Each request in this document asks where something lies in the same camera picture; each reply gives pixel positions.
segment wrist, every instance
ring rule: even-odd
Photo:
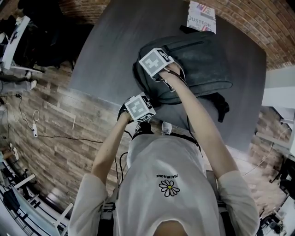
[[[175,84],[177,84],[178,82],[182,82],[177,76],[169,74],[169,76],[167,76],[165,78],[165,80],[174,87]]]
[[[128,112],[123,112],[120,117],[119,120],[120,122],[124,123],[124,124],[128,124],[130,121],[132,120],[130,114]]]

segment flower graphic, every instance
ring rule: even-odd
[[[161,183],[159,184],[159,187],[161,188],[161,192],[165,192],[165,197],[169,197],[169,196],[175,196],[177,195],[177,193],[180,191],[179,188],[176,188],[173,186],[174,182],[165,180],[165,181],[161,181]]]

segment wooden floor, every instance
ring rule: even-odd
[[[18,71],[12,73],[18,77],[22,76]],[[30,126],[34,111],[39,111],[40,119],[36,122],[38,135],[85,138],[98,142],[106,139],[116,123],[118,106],[67,89],[71,77],[71,70],[67,64],[62,65],[59,70],[47,68],[45,74],[35,74],[34,77],[38,80],[38,85],[29,93],[23,93],[20,107],[26,114]],[[19,118],[20,99],[9,97],[6,101],[11,105],[8,105],[8,120],[11,126],[8,141],[18,149],[19,166],[23,170],[29,169],[36,175],[37,188],[44,197],[60,209],[65,209],[70,202],[75,201],[80,181],[85,173],[90,172],[101,144],[65,138],[35,138],[26,122]],[[7,135],[5,116],[6,114],[2,120],[4,125],[1,136]],[[160,135],[160,124],[153,121],[152,125],[153,131]],[[127,130],[133,134],[135,126],[136,124],[130,124]],[[285,125],[281,125],[279,116],[272,109],[262,107],[257,124],[259,132],[278,138],[286,128]],[[189,135],[186,130],[177,127],[173,129],[176,133]],[[290,130],[287,130],[281,135],[281,139],[288,140],[289,136]],[[117,163],[120,155],[128,151],[129,142],[130,137],[124,133],[116,156]],[[273,167],[279,168],[282,162],[281,154],[275,150],[269,155],[271,145],[272,143],[254,135],[248,153],[228,147],[242,174],[245,175],[244,178],[259,210],[262,211],[264,208],[265,214],[279,206],[285,198],[277,185],[278,182],[269,183],[277,173]],[[112,192],[116,181],[116,166],[113,164],[107,181],[109,193]]]

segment gray table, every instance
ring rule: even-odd
[[[70,88],[123,104],[140,93],[132,64],[146,43],[179,35],[186,25],[189,4],[182,0],[112,0],[90,33],[72,74]],[[217,36],[226,50],[233,87],[220,91],[230,105],[223,123],[206,100],[202,104],[215,121],[225,143],[247,151],[261,107],[266,54],[247,35],[217,17]],[[186,128],[183,106],[166,105],[156,118]]]

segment hand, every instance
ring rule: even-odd
[[[167,69],[169,69],[169,70],[171,70],[171,71],[174,71],[175,73],[177,73],[178,75],[180,75],[180,68],[179,68],[179,66],[175,63],[175,62],[173,62],[173,63],[171,63],[171,64],[169,64],[168,66],[167,66]],[[166,72],[166,71],[163,71],[163,72],[160,72],[159,73],[160,74],[160,76],[163,78],[163,79],[165,79],[165,80],[169,80],[170,78],[177,78],[177,76],[175,76],[175,75],[173,75],[173,74],[170,74],[170,73],[168,73],[168,72]]]
[[[129,112],[123,112],[121,115],[120,115],[120,118],[119,119],[123,119],[124,121],[126,121],[127,123],[129,123],[130,121],[132,121],[132,117],[131,115],[129,114]]]

